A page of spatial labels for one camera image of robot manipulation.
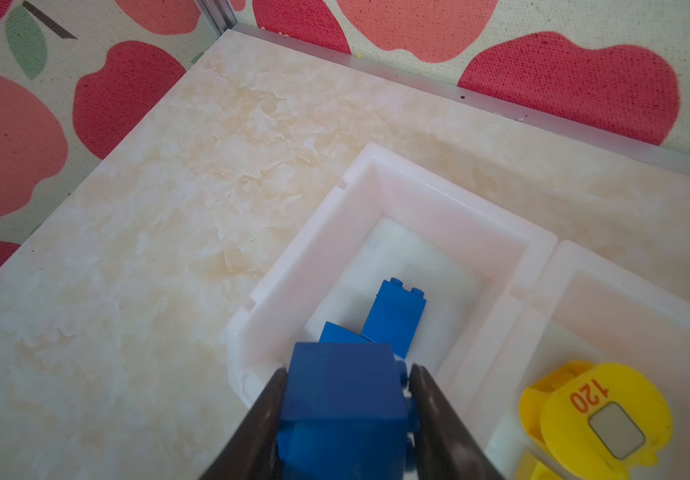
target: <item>white plastic bin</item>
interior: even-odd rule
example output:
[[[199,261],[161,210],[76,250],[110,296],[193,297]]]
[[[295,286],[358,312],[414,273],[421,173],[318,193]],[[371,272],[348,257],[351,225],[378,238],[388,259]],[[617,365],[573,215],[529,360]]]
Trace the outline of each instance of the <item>white plastic bin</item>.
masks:
[[[522,391],[568,360],[625,363],[653,381],[671,407],[671,442],[634,480],[690,478],[690,304],[600,256],[561,242],[533,297],[465,413],[486,455],[512,478],[529,449],[565,480],[518,417]]]
[[[347,305],[363,324],[377,282],[396,276],[428,300],[407,360],[430,364],[464,412],[556,243],[547,230],[369,144],[228,323],[231,386],[251,405],[295,342],[317,340],[325,320],[357,330]],[[443,319],[461,312],[460,330],[445,334],[458,326]]]

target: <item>apple print fabric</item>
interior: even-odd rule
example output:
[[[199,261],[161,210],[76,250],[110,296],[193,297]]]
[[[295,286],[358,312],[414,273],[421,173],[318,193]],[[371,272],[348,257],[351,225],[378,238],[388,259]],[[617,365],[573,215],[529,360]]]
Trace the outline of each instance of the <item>apple print fabric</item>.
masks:
[[[231,1],[238,22],[690,155],[690,2]]]
[[[0,266],[214,41],[192,0],[0,0]]]

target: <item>blue building brick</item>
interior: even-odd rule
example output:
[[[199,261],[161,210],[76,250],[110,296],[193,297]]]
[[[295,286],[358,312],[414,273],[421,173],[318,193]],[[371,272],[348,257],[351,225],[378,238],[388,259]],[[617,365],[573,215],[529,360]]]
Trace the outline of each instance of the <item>blue building brick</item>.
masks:
[[[425,310],[424,295],[417,288],[407,292],[401,280],[396,278],[391,278],[390,282],[383,280],[361,335],[375,343],[389,343],[393,353],[406,358]]]
[[[324,323],[321,338],[318,341],[324,343],[369,343],[369,340],[358,333],[353,333],[347,328],[331,322]]]
[[[282,478],[400,480],[407,404],[386,344],[297,343],[278,432]]]

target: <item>yellow plastic object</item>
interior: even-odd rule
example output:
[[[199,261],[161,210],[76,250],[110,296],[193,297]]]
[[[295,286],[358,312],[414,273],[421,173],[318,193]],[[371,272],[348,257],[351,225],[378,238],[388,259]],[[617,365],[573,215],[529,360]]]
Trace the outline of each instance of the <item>yellow plastic object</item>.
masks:
[[[657,464],[671,411],[645,376],[619,363],[568,362],[526,389],[521,424],[532,441],[583,480],[628,480]]]
[[[526,452],[521,457],[519,469],[515,471],[513,480],[561,480],[561,477],[531,453]]]

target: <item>marble table surface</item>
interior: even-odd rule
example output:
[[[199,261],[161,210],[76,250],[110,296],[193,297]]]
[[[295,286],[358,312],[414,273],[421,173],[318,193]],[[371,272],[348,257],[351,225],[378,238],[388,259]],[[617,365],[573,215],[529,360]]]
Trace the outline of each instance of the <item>marble table surface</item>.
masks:
[[[226,322],[370,140],[690,301],[690,178],[229,31],[0,269],[0,478],[196,478]]]

